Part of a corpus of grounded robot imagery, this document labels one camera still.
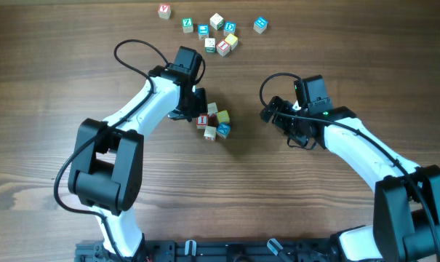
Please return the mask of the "yellow block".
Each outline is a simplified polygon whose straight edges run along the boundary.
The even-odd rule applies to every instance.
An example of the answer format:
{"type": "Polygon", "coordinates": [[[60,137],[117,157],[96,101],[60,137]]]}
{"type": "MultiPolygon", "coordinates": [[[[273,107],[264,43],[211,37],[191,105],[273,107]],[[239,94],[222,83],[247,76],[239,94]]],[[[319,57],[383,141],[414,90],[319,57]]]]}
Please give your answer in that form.
{"type": "Polygon", "coordinates": [[[229,113],[226,110],[217,112],[216,116],[219,124],[230,124],[229,113]]]}
{"type": "Polygon", "coordinates": [[[226,36],[225,41],[229,44],[231,50],[234,50],[239,43],[238,37],[232,33],[226,36]]]}

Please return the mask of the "green letter Z block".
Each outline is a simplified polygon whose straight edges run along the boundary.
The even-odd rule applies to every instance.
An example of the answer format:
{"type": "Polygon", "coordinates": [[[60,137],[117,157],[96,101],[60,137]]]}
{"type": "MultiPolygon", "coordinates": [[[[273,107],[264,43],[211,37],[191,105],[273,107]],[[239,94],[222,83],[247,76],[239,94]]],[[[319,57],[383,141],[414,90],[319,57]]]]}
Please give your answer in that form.
{"type": "Polygon", "coordinates": [[[193,19],[191,17],[183,18],[182,28],[184,33],[193,33],[193,19]]]}

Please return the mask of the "blue block far right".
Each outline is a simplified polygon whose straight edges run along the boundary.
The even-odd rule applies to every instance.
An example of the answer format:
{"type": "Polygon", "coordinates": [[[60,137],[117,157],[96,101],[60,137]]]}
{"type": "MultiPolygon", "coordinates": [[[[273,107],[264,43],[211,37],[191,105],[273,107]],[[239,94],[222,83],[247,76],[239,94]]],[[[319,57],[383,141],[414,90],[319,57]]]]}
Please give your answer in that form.
{"type": "Polygon", "coordinates": [[[266,30],[267,26],[268,21],[265,18],[259,16],[253,24],[253,29],[257,33],[262,34],[266,30]]]}

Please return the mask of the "red number 6 block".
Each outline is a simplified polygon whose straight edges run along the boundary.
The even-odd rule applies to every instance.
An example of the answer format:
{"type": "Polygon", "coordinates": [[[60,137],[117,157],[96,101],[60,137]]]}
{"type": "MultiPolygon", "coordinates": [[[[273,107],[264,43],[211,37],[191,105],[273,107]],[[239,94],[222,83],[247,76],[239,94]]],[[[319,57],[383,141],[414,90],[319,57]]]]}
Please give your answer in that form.
{"type": "Polygon", "coordinates": [[[204,130],[204,138],[206,140],[215,141],[217,136],[217,128],[206,126],[204,130]]]}

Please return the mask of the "white green top block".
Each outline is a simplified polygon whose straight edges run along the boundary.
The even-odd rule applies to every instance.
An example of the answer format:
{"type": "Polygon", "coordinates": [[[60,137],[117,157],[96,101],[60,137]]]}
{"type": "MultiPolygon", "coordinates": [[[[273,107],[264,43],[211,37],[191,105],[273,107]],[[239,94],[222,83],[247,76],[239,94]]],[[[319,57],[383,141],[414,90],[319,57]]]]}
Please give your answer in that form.
{"type": "Polygon", "coordinates": [[[224,24],[224,19],[221,15],[215,13],[213,16],[211,16],[209,22],[216,31],[219,31],[224,24]]]}

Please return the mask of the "red letter I block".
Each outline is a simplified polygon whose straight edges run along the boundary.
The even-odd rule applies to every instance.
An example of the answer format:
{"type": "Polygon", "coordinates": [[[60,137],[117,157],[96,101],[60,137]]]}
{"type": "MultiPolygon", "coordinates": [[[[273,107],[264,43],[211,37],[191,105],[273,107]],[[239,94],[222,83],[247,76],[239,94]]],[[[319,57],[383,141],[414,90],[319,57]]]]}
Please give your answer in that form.
{"type": "Polygon", "coordinates": [[[205,129],[208,126],[209,117],[207,114],[201,114],[196,119],[196,127],[198,129],[205,129]]]}

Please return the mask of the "blue letter X block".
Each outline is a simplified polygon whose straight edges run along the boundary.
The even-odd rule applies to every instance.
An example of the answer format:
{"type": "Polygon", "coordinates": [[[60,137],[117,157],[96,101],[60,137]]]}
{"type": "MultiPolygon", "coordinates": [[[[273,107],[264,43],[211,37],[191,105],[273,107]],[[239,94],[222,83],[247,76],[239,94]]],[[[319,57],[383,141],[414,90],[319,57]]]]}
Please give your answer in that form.
{"type": "Polygon", "coordinates": [[[231,131],[231,127],[228,124],[220,123],[217,127],[217,135],[221,138],[227,138],[231,131]]]}

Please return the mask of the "green picture block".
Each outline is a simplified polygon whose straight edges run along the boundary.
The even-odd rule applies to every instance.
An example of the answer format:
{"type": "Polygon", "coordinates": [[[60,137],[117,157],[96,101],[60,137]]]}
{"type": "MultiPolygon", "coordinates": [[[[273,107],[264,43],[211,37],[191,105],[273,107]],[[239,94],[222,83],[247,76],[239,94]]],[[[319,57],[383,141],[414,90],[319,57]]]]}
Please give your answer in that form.
{"type": "Polygon", "coordinates": [[[204,49],[207,53],[216,53],[216,41],[215,38],[206,38],[204,40],[204,49]]]}

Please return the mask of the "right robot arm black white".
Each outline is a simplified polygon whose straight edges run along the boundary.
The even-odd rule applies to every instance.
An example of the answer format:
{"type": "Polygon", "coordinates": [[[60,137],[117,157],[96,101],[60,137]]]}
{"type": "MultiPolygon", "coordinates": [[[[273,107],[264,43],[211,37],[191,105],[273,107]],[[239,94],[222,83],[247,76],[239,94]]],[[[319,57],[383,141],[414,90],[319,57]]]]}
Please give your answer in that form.
{"type": "Polygon", "coordinates": [[[270,239],[271,252],[283,261],[440,261],[440,167],[404,158],[350,109],[335,108],[322,76],[294,79],[297,100],[275,96],[260,118],[281,129],[290,148],[321,146],[344,160],[374,193],[373,222],[333,234],[321,247],[302,241],[291,255],[270,239]]]}

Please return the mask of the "blue letter S block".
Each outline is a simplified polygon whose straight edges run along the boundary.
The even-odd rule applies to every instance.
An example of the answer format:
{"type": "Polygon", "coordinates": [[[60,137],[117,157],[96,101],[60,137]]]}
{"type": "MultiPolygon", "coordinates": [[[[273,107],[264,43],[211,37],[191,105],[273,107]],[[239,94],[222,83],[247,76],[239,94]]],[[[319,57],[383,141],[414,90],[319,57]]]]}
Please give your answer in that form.
{"type": "Polygon", "coordinates": [[[206,39],[209,37],[209,26],[207,24],[198,24],[199,39],[206,39]]]}

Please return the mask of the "red letter block centre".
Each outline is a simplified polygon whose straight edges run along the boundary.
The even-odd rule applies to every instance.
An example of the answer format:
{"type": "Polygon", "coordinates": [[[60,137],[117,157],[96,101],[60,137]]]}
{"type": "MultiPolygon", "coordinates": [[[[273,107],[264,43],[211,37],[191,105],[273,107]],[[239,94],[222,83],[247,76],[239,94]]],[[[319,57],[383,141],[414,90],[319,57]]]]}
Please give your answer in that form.
{"type": "Polygon", "coordinates": [[[221,56],[226,56],[231,51],[231,46],[225,39],[222,39],[216,44],[216,51],[221,56]]]}

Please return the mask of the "red letter A block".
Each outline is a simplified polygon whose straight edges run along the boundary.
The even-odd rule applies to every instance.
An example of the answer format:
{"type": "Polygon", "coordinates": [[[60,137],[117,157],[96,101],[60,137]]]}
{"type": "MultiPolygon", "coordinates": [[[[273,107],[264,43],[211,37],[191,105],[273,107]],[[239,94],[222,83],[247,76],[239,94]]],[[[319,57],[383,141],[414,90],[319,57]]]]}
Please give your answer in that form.
{"type": "Polygon", "coordinates": [[[215,115],[217,112],[218,112],[218,109],[217,109],[217,104],[216,103],[209,103],[207,105],[207,113],[209,115],[215,115]]]}

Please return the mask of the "red letter Y block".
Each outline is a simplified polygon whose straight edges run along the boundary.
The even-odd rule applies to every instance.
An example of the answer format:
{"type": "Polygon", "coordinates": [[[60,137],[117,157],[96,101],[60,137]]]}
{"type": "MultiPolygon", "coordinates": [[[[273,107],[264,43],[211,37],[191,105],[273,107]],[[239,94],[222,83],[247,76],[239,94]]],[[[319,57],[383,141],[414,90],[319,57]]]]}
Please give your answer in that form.
{"type": "Polygon", "coordinates": [[[159,14],[160,18],[166,19],[166,20],[170,19],[171,12],[172,12],[172,10],[171,10],[171,6],[169,4],[162,3],[159,5],[158,14],[159,14]]]}

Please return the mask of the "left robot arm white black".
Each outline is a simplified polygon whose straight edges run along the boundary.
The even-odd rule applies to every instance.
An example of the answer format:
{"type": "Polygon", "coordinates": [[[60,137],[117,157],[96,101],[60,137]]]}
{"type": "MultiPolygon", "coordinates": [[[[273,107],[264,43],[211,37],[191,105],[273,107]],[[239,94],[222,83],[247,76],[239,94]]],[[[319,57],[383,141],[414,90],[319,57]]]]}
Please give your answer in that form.
{"type": "Polygon", "coordinates": [[[145,74],[146,83],[118,112],[102,121],[86,119],[79,126],[68,190],[86,206],[103,233],[108,260],[134,261],[144,252],[144,234],[133,204],[143,179],[144,140],[168,117],[191,122],[207,112],[203,57],[180,47],[175,60],[145,74]]]}

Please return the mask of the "blue letter D block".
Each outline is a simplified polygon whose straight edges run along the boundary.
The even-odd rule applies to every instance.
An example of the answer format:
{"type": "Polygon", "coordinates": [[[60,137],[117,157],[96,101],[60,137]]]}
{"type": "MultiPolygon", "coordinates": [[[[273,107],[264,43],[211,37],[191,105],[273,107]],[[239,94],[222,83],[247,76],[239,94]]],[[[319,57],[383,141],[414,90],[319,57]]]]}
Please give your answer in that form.
{"type": "Polygon", "coordinates": [[[236,24],[231,21],[226,21],[223,27],[224,36],[228,36],[229,34],[235,34],[236,24]]]}

